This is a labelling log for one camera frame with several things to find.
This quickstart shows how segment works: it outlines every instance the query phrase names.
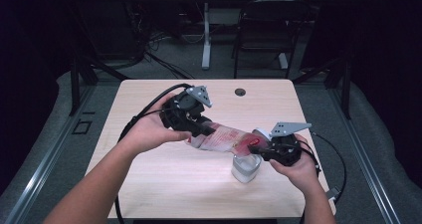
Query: small round object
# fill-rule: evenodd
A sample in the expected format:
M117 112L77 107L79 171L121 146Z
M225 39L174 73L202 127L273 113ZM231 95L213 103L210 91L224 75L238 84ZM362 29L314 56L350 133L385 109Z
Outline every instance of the small round object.
M246 91L242 88L238 88L238 89L235 90L235 94L238 97L242 97L246 94Z

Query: person's left hand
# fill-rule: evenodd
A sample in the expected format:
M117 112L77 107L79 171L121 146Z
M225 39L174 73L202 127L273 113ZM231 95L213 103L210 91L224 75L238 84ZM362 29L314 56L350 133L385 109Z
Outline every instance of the person's left hand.
M167 94L160 99L148 112L158 111L174 94ZM191 136L189 131L175 131L164 127L160 112L154 112L142 117L120 141L130 146L135 155L156 148L168 141L180 141Z

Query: silver metal bracket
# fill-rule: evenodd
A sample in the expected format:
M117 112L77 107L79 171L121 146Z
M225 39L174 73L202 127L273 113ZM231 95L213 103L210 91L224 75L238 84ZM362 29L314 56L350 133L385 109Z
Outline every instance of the silver metal bracket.
M208 92L207 92L206 87L204 86L191 87L191 88L186 89L186 93L189 94L191 97L195 98L196 101L207 106L208 108L212 107L212 102L210 101L208 97Z
M287 136L294 132L311 127L310 123L302 122L277 122L270 133L270 137Z

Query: person's right hand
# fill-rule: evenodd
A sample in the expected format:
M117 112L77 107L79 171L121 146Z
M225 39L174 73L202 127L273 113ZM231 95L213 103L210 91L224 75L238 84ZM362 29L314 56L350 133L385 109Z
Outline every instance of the person's right hand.
M295 134L295 136L297 140L307 142L301 135ZM303 143L301 143L301 147L309 149ZM270 163L277 172L289 177L294 186L304 195L307 195L316 189L320 190L315 163L307 153L302 152L301 158L292 166L284 166L273 159L270 160Z

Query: handheld gripper controller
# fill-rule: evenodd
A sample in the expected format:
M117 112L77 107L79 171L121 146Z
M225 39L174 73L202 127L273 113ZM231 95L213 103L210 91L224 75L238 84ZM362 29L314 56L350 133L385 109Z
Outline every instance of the handheld gripper controller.
M211 120L201 115L205 111L204 105L208 108L212 107L206 87L186 88L164 104L164 112L161 114L162 123L165 127L172 127L174 130L190 131L192 136L199 134L207 136L215 129L202 124L205 120Z

